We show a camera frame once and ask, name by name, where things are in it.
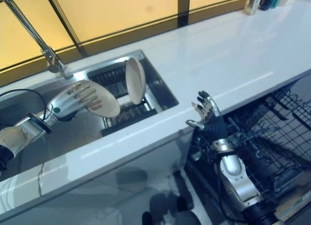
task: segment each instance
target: stainless steel sink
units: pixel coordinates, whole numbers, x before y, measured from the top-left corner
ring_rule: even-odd
[[[127,98],[124,74],[126,61],[130,57],[135,57],[142,63],[146,74],[146,93],[139,105],[132,104]],[[70,83],[83,79],[100,83],[110,90],[121,104],[120,115],[106,119],[85,110],[69,122],[55,124],[49,135],[31,143],[16,157],[8,166],[8,170],[1,174],[0,181],[178,104],[177,99],[142,51],[103,61],[76,72],[70,80],[60,79],[34,89],[41,93],[48,102]],[[0,124],[14,125],[28,112],[37,113],[42,110],[42,101],[31,92],[21,93],[8,99],[4,98],[0,100]]]

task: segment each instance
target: kitchen counter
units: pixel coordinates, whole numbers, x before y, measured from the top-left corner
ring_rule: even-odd
[[[179,105],[0,182],[0,220],[189,132],[185,121],[199,119],[191,102],[202,89],[227,113],[311,73],[310,17],[311,0],[288,0],[253,16],[232,12],[68,64],[78,72],[142,49]],[[43,72],[0,93],[55,80]]]

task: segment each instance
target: dish rack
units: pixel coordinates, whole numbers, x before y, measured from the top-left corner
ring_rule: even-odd
[[[90,80],[104,86],[108,89],[116,99],[125,98],[128,96],[125,80],[126,62],[117,63],[111,66],[111,69],[101,71],[101,69],[89,73]],[[114,133],[120,129],[130,126],[145,118],[157,114],[157,110],[152,107],[152,103],[146,99],[142,99],[138,105],[127,100],[121,105],[120,114],[113,118],[103,118],[104,129],[101,131],[102,137]]]
[[[311,169],[311,107],[292,94],[290,86],[224,118],[229,142],[266,200],[279,201],[295,188],[295,180]],[[193,162],[200,159],[198,169],[216,159],[211,143],[198,130],[192,137],[190,156]]]

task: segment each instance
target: chrome faucet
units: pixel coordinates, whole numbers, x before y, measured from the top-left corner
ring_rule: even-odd
[[[70,77],[65,75],[65,64],[59,59],[57,54],[53,51],[53,49],[48,46],[38,32],[34,29],[28,19],[24,16],[22,11],[16,5],[13,0],[3,0],[4,3],[9,7],[9,9],[13,12],[16,18],[20,21],[20,23],[24,26],[26,31],[31,35],[31,37],[35,40],[35,42],[40,46],[42,54],[47,59],[49,66],[48,71],[52,73],[60,72],[60,74],[65,78],[68,79]]]

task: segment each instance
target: robotic hand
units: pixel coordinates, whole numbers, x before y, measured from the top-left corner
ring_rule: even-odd
[[[198,105],[198,109],[204,118],[200,122],[188,120],[186,123],[202,131],[212,142],[218,157],[216,173],[229,198],[242,212],[244,222],[255,225],[278,223],[273,209],[263,201],[260,192],[247,176],[243,161],[227,141],[225,121],[216,103],[205,91],[199,92],[197,99],[202,104],[202,106]]]
[[[96,108],[98,100],[96,90],[88,81],[78,81],[55,96],[47,110],[27,117],[12,127],[0,130],[0,172],[7,169],[7,164],[30,142],[50,133],[50,127],[57,121],[70,121],[83,108]]]

